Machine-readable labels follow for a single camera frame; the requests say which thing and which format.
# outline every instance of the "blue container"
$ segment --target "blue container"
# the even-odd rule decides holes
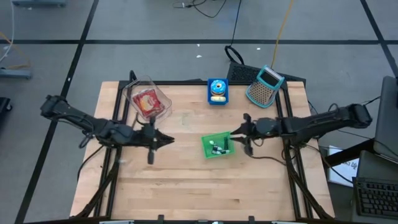
[[[213,83],[213,81],[215,80],[221,80],[225,82],[226,88],[225,88],[225,93],[224,93],[224,97],[226,98],[225,102],[215,102],[211,100],[211,97],[213,96],[211,94],[211,84]],[[229,101],[229,96],[228,96],[228,79],[226,78],[209,78],[207,79],[207,102],[209,102],[210,105],[225,105],[227,104]]]

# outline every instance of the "floor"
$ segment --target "floor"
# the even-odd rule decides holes
[[[15,43],[31,59],[33,77],[0,79],[0,96],[14,105],[0,134],[0,223],[14,222],[37,158],[46,150],[50,122],[39,112],[46,95],[63,89],[71,105],[92,114],[101,82],[126,80],[130,69],[154,80],[226,75],[223,48],[233,34],[239,0],[227,0],[214,19],[193,8],[174,9],[173,1],[69,0],[65,8],[15,7]],[[243,0],[234,47],[247,65],[271,63],[289,2]],[[199,8],[214,14],[222,3],[208,1]],[[397,10],[394,0],[295,1],[274,69],[306,78],[308,99],[318,111],[379,96],[382,78],[398,75]],[[0,31],[11,36],[8,1],[0,2]],[[5,46],[0,40],[0,55]],[[20,63],[23,58],[12,50],[1,66]],[[377,102],[368,107],[375,119],[377,108]],[[371,137],[375,124],[350,131]],[[25,222],[68,218],[84,153],[77,147],[81,138],[74,128],[56,127]],[[345,148],[361,141],[332,132],[320,144]],[[351,189],[330,184],[330,191],[336,216],[347,220]]]

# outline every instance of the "red food item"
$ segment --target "red food item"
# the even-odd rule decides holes
[[[159,101],[154,89],[144,90],[132,97],[145,119],[157,116],[164,110],[164,105]]]

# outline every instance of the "white paper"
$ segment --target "white paper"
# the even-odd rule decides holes
[[[340,152],[341,149],[335,146],[329,146],[328,155],[332,155],[334,153]],[[353,177],[356,177],[356,171],[358,168],[359,159],[353,159],[352,161],[344,162],[338,166],[334,166],[334,170],[336,170],[343,177],[348,180],[352,180]],[[347,180],[341,178],[335,171],[331,168],[328,170],[328,181],[333,182],[335,184],[341,184],[348,187],[353,187],[353,184],[348,182]]]

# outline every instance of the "clear plastic container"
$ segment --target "clear plastic container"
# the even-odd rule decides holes
[[[172,113],[172,100],[167,98],[147,75],[138,77],[126,85],[123,95],[145,121],[155,116],[156,123],[159,123]]]

